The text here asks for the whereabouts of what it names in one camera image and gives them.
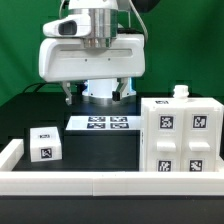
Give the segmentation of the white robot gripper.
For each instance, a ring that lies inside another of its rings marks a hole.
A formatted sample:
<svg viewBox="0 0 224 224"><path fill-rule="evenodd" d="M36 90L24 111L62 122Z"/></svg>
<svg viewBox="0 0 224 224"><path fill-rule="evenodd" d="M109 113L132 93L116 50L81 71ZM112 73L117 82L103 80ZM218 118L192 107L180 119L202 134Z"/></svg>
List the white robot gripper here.
<svg viewBox="0 0 224 224"><path fill-rule="evenodd" d="M62 82L67 105L72 104L70 82L118 78L112 100L128 94L128 79L145 71L141 34L119 34L109 48L85 48L82 39L47 38L39 51L39 75L47 82Z"/></svg>

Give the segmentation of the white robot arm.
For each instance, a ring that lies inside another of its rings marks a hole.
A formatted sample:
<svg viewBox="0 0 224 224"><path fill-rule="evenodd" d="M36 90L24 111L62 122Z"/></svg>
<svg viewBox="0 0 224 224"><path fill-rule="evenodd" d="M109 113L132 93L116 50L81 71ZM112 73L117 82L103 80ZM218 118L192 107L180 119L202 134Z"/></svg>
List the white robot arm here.
<svg viewBox="0 0 224 224"><path fill-rule="evenodd" d="M139 16L160 0L61 0L67 16L43 25L46 39L39 50L39 75L59 82L72 103L70 84L81 81L84 99L100 104L136 95L131 79L145 72L146 28L123 27L118 14Z"/></svg>

